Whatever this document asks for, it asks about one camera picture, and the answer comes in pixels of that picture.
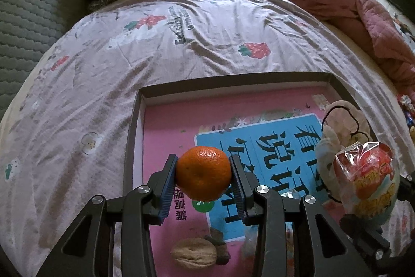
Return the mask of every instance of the blue rectangle with chinese text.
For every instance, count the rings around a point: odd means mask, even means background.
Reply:
[[[328,197],[314,152],[320,138],[321,123],[316,115],[308,114],[198,134],[195,144],[219,148],[228,156],[238,154],[245,171],[279,193],[295,189],[301,196],[312,194],[323,203]],[[223,232],[224,240],[245,234],[230,188],[215,201],[208,217],[210,226]]]

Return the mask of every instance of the metal pivot bolt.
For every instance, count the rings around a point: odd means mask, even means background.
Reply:
[[[314,204],[316,202],[316,199],[313,195],[306,195],[304,196],[304,201],[308,204]]]
[[[103,200],[104,198],[101,195],[95,195],[94,197],[91,198],[91,201],[93,204],[100,204],[102,203]]]
[[[150,187],[143,184],[142,186],[138,187],[137,190],[140,194],[147,194],[150,191]]]
[[[269,188],[267,186],[260,185],[257,187],[257,192],[260,194],[266,194],[267,192],[269,192]]]
[[[379,261],[382,259],[382,257],[383,257],[383,251],[379,249],[378,251],[376,251],[375,258],[377,261]]]

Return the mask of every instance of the tangerine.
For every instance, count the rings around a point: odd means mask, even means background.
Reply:
[[[228,157],[215,147],[190,148],[176,164],[176,183],[192,200],[217,200],[229,187],[231,178]]]

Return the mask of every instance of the green circle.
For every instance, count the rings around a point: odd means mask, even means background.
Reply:
[[[202,201],[193,201],[193,208],[195,208],[199,213],[207,213],[211,211],[213,206],[215,205],[215,201],[211,202],[202,202]]]

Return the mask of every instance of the snack bag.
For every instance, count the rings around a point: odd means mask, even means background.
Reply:
[[[391,149],[381,142],[356,143],[333,161],[346,213],[379,227],[389,218],[399,186],[399,168]]]

